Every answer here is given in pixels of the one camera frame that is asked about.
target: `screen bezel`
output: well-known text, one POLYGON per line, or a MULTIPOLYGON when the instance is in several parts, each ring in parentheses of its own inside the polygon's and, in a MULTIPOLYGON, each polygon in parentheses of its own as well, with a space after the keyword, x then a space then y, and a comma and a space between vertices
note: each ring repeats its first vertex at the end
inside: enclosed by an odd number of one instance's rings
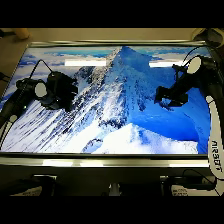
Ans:
MULTIPOLYGON (((197 46, 204 46, 206 47, 205 41, 185 41, 185 40, 81 40, 81 41, 52 41, 52 42, 31 42, 29 43, 23 54, 20 57, 20 60, 22 59, 25 51, 27 48, 51 48, 51 47, 91 47, 91 46, 122 46, 122 45, 131 45, 131 46, 173 46, 173 47, 197 47, 197 46)), ((211 52, 211 49, 206 47, 211 54, 211 57, 214 59, 214 52, 211 52)), ((18 67, 18 64, 13 72, 13 75, 11 79, 13 78, 15 71, 18 67)), ((72 153, 14 153, 14 152, 0 152, 0 164, 7 164, 4 158, 12 158, 12 159, 18 159, 18 161, 21 159, 40 159, 40 160, 46 160, 46 159, 56 159, 56 160, 86 160, 86 159, 93 159, 93 160, 119 160, 119 159, 134 159, 137 160, 173 160, 173 161, 201 161, 201 160, 208 160, 207 154, 72 154, 72 153)))

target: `large display screen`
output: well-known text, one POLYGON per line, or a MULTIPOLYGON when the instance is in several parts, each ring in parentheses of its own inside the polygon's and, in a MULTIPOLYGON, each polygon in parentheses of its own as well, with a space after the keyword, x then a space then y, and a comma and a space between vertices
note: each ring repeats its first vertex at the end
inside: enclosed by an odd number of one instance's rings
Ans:
MULTIPOLYGON (((90 154, 207 154, 208 105, 198 89, 188 102, 169 107, 154 103, 158 86, 175 82, 172 64, 180 65, 193 47, 111 46, 27 48, 0 107, 43 59, 54 71, 78 80, 71 112, 46 110, 34 101, 12 126, 2 152, 90 154)), ((210 57, 205 47, 195 55, 210 57)), ((45 82, 40 63, 32 79, 45 82)))

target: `logo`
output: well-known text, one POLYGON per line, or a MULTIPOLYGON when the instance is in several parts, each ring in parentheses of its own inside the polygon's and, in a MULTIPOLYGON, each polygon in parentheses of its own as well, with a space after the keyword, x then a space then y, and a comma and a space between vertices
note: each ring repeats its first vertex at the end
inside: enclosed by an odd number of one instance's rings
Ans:
POLYGON ((212 154, 214 159, 214 164, 216 166, 216 170, 220 170, 222 172, 221 162, 219 159, 219 149, 217 141, 212 141, 212 154))

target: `mountain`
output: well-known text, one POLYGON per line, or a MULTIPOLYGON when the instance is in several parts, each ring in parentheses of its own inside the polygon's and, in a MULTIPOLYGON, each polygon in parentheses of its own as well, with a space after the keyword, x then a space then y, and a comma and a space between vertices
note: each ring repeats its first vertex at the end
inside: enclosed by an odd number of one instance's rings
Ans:
POLYGON ((204 104, 177 109, 154 104, 156 88, 170 87, 174 72, 150 68, 151 60, 160 58, 124 46, 106 57, 107 66, 80 68, 74 74, 79 94, 72 111, 48 111, 34 102, 10 130, 2 151, 191 154, 201 142, 205 150, 205 128, 189 115, 189 108, 203 111, 204 104))

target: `silver frame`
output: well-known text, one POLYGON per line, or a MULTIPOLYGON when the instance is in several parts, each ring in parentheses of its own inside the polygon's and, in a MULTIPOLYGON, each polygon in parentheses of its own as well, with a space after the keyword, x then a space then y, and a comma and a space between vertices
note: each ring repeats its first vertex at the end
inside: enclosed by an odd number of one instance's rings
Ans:
MULTIPOLYGON (((205 41, 187 40, 78 40, 31 42, 27 48, 68 47, 68 46, 203 46, 205 41)), ((92 155, 92 154, 31 154, 31 153, 0 153, 0 164, 22 166, 53 166, 53 167, 209 167, 207 155, 92 155)))

